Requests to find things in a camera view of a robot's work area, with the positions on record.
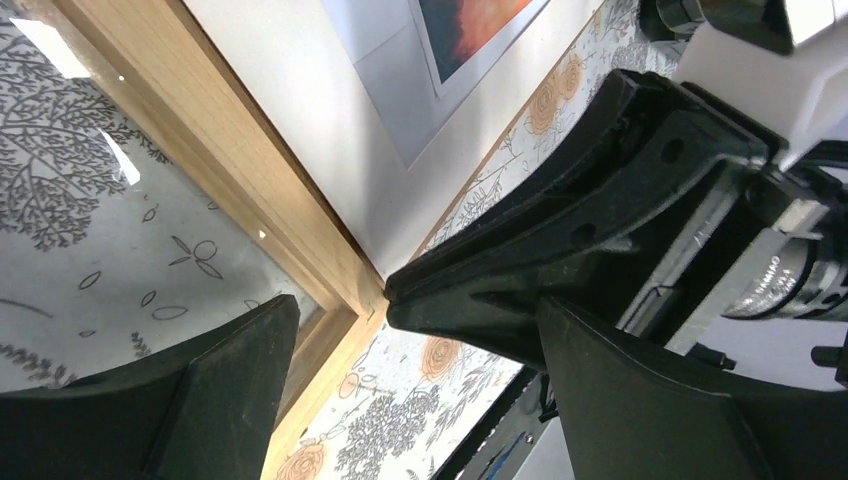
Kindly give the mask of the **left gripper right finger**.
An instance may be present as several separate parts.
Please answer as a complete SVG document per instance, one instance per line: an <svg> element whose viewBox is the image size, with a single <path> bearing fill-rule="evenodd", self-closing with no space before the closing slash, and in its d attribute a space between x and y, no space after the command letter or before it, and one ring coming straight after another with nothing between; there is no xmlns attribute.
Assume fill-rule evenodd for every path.
<svg viewBox="0 0 848 480"><path fill-rule="evenodd" d="M723 372L556 297L537 309L579 479L843 479L847 395Z"/></svg>

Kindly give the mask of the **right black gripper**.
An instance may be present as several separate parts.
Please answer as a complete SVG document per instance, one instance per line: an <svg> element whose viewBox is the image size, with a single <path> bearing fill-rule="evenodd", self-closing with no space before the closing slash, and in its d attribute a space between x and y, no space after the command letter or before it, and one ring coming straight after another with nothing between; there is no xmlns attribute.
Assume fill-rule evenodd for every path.
<svg viewBox="0 0 848 480"><path fill-rule="evenodd" d="M536 306L560 292L620 307L648 248L609 250L680 205L716 165L748 168L765 134L693 85L611 71L570 133L518 187L393 273L388 324L544 366ZM847 177L722 168L624 310L621 330L684 355L720 319L847 319Z"/></svg>

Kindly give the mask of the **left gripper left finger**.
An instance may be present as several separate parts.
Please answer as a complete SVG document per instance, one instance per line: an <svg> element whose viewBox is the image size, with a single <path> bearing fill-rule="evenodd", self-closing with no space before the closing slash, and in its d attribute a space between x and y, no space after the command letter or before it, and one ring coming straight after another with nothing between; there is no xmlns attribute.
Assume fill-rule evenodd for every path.
<svg viewBox="0 0 848 480"><path fill-rule="evenodd" d="M59 389L1 397L5 479L257 479L300 310L279 295Z"/></svg>

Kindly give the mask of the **cream photo mat board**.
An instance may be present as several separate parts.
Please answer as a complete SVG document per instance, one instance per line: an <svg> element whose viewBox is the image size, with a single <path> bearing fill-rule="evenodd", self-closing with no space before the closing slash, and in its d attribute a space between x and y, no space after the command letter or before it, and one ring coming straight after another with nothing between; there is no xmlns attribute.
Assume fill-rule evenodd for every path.
<svg viewBox="0 0 848 480"><path fill-rule="evenodd" d="M405 166L318 1L191 1L188 9L387 276L460 189L598 9L554 1Z"/></svg>

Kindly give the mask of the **light wooden picture frame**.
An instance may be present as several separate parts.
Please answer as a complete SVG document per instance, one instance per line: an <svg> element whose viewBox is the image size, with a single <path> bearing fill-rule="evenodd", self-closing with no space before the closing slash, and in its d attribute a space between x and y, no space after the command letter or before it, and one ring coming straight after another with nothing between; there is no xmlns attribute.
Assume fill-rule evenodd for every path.
<svg viewBox="0 0 848 480"><path fill-rule="evenodd" d="M95 82L317 303L262 475L275 478L380 330L381 281L180 1L31 1Z"/></svg>

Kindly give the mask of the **sunset landscape photo print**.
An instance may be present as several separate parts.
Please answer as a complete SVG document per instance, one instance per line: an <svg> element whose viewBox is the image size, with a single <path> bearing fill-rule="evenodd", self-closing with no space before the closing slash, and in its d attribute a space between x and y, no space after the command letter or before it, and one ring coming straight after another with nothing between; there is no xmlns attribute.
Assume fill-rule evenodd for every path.
<svg viewBox="0 0 848 480"><path fill-rule="evenodd" d="M323 4L400 161L411 167L543 1Z"/></svg>

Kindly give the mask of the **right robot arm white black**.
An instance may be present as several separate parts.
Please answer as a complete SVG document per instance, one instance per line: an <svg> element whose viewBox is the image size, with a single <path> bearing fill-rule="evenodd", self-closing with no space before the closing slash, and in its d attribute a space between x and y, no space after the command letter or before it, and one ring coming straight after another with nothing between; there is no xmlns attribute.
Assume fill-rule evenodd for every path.
<svg viewBox="0 0 848 480"><path fill-rule="evenodd" d="M672 78L611 70L540 166L392 274L389 324L536 368L545 299L680 355L719 318L843 319L847 5L698 2Z"/></svg>

